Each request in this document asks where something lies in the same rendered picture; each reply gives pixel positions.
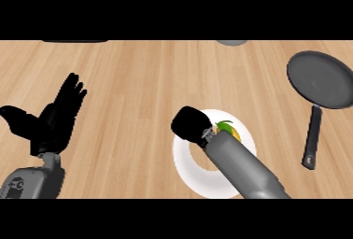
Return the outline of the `white plate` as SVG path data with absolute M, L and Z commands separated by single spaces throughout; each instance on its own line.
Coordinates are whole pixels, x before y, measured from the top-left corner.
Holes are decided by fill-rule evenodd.
M 202 109 L 201 112 L 210 118 L 211 123 L 231 120 L 231 125 L 239 133 L 239 142 L 245 145 L 253 154 L 257 154 L 253 135 L 239 121 L 228 112 L 217 109 Z M 191 143 L 174 137 L 173 154 L 176 171 L 191 190 L 208 199 L 229 199 L 239 195 L 239 192 L 228 181 L 220 170 L 208 171 L 197 163 L 191 152 Z

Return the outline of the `yellow and green food item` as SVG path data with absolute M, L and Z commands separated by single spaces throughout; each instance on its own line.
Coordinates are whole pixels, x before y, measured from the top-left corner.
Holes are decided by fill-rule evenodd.
M 217 123 L 217 132 L 220 131 L 226 131 L 238 139 L 238 141 L 241 141 L 239 133 L 232 126 L 231 120 L 223 120 Z

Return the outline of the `black flat object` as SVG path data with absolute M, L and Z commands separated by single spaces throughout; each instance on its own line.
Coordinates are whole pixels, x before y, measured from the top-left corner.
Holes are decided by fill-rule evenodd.
M 104 43 L 109 40 L 43 40 L 47 43 Z

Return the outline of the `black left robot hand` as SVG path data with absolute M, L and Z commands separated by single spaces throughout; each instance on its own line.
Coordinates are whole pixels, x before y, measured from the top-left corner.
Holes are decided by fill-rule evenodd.
M 31 141 L 33 156 L 46 152 L 59 154 L 65 150 L 86 94 L 78 75 L 70 73 L 55 100 L 39 117 L 12 105 L 0 107 L 0 116 L 9 124 L 10 132 Z

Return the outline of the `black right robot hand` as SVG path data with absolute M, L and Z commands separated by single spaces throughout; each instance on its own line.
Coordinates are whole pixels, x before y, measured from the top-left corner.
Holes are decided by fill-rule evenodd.
M 171 122 L 174 134 L 205 148 L 213 136 L 213 124 L 207 115 L 194 107 L 185 106 L 176 113 Z

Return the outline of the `grey round object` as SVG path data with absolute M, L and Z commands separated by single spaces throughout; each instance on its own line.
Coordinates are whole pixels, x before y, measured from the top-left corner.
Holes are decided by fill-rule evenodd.
M 217 40 L 217 42 L 225 45 L 225 46 L 241 46 L 242 44 L 247 43 L 247 40 Z

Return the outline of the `dark grey frying pan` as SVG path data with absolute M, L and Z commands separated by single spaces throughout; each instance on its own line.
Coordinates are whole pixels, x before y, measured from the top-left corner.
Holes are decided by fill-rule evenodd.
M 316 168 L 316 152 L 322 125 L 322 108 L 353 106 L 353 70 L 330 54 L 306 50 L 287 64 L 287 77 L 300 96 L 313 104 L 301 165 Z

